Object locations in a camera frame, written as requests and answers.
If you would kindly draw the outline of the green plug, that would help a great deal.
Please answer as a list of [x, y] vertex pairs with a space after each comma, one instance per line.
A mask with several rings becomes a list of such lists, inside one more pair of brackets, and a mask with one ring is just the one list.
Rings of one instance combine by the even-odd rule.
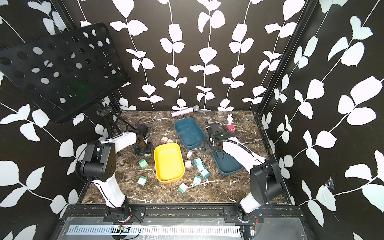
[[188, 190], [188, 186], [184, 183], [182, 183], [179, 187], [178, 187], [178, 191], [181, 193], [181, 194], [184, 194], [186, 191]]
[[140, 176], [139, 179], [138, 179], [138, 181], [137, 181], [137, 183], [138, 183], [138, 185], [140, 185], [140, 186], [145, 186], [146, 183], [147, 183], [147, 181], [148, 181], [148, 178], [147, 178], [147, 177], [145, 177], [145, 176]]
[[140, 160], [139, 165], [142, 169], [146, 169], [148, 167], [148, 163], [145, 159]]

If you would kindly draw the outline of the blue plug bottom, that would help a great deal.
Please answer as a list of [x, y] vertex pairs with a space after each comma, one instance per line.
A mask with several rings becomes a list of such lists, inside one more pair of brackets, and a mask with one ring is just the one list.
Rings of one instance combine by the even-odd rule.
[[195, 176], [193, 180], [193, 184], [200, 185], [202, 183], [203, 178], [201, 176]]

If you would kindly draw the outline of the blue plug top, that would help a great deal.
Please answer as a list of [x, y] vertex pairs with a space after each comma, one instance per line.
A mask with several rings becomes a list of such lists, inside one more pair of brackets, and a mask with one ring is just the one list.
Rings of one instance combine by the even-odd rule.
[[202, 162], [201, 158], [197, 158], [197, 159], [194, 160], [194, 164], [195, 164], [196, 166], [198, 166], [198, 165], [200, 165], [200, 164], [202, 164], [202, 163], [203, 163], [203, 162]]

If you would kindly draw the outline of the blue plug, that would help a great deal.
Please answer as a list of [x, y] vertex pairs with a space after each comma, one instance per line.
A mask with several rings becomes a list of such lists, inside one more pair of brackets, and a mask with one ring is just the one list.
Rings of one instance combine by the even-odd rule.
[[197, 159], [194, 160], [194, 164], [195, 164], [196, 166], [198, 166], [198, 165], [200, 165], [200, 164], [202, 164], [202, 163], [203, 163], [203, 162], [202, 162], [201, 158], [197, 158]]
[[204, 179], [207, 179], [210, 176], [210, 173], [207, 169], [203, 169], [200, 173]]
[[200, 163], [200, 164], [197, 164], [197, 168], [199, 172], [202, 172], [203, 170], [206, 169], [206, 166], [204, 165], [204, 163]]
[[193, 184], [200, 185], [202, 183], [203, 178], [201, 176], [195, 176], [193, 180]]

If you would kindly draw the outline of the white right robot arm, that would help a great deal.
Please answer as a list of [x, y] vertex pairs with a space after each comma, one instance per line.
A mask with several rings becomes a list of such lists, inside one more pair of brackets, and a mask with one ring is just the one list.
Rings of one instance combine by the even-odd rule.
[[202, 150], [212, 154], [219, 173], [229, 176], [246, 170], [250, 175], [250, 193], [240, 201], [243, 214], [252, 213], [284, 192], [277, 161], [259, 156], [218, 123], [205, 124], [208, 136]]

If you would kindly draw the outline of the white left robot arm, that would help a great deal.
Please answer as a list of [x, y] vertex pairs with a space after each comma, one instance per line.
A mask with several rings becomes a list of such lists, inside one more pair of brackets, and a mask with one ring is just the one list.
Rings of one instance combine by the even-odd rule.
[[123, 132], [107, 140], [90, 143], [85, 148], [85, 154], [80, 166], [80, 174], [92, 181], [105, 199], [109, 208], [122, 208], [126, 196], [118, 186], [116, 171], [116, 154], [132, 146], [134, 153], [145, 155], [151, 152], [152, 144], [147, 141], [150, 128], [139, 124], [132, 131]]

